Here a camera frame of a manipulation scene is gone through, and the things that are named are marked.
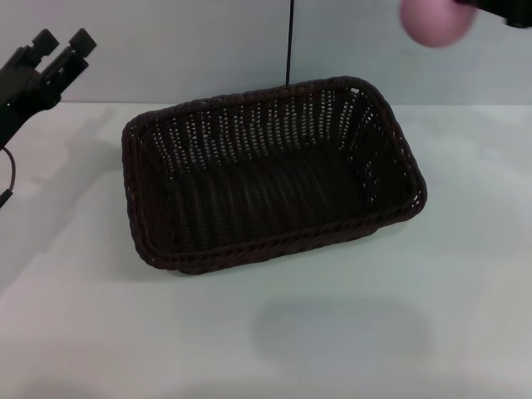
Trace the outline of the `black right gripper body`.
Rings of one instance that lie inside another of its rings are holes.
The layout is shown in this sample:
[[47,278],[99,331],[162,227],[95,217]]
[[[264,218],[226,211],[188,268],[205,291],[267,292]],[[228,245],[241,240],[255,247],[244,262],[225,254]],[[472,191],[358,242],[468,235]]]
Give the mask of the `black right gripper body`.
[[510,27],[531,28],[531,0],[506,0],[505,21]]

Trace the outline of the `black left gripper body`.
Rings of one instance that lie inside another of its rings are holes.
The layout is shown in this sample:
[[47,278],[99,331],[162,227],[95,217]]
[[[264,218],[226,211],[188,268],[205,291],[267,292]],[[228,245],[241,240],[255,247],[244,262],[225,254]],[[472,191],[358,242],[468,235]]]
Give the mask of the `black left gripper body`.
[[88,68],[84,58],[53,62],[42,72],[31,67],[1,70],[1,146],[34,115],[55,107],[62,93]]

